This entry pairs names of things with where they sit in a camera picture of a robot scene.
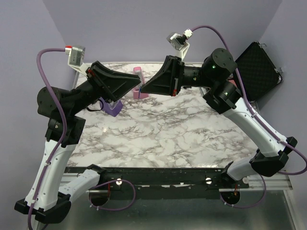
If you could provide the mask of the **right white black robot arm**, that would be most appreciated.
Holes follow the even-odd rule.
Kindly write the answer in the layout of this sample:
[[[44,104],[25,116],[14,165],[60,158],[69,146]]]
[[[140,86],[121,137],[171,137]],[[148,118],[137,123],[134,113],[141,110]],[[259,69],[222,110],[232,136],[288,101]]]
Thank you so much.
[[[223,48],[215,49],[200,68],[185,66],[181,58],[167,56],[161,69],[141,87],[142,93],[170,96],[178,95],[182,87],[209,88],[203,96],[206,103],[234,122],[258,147],[255,156],[226,166],[221,183],[227,188],[250,175],[275,175],[297,144],[294,137],[286,138],[246,105],[241,91],[227,80],[236,68],[232,55]]]

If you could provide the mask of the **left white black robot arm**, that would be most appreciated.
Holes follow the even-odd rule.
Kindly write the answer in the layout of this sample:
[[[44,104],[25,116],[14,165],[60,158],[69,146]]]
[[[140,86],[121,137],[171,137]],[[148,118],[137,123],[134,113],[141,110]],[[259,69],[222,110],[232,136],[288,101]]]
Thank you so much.
[[[60,186],[85,125],[78,113],[99,99],[116,102],[141,82],[137,75],[108,69],[100,62],[88,67],[85,76],[86,81],[75,89],[44,87],[38,93],[38,113],[49,119],[44,155],[31,191],[14,207],[28,216],[31,229],[62,222],[80,195],[106,185],[104,170],[91,165],[68,185]]]

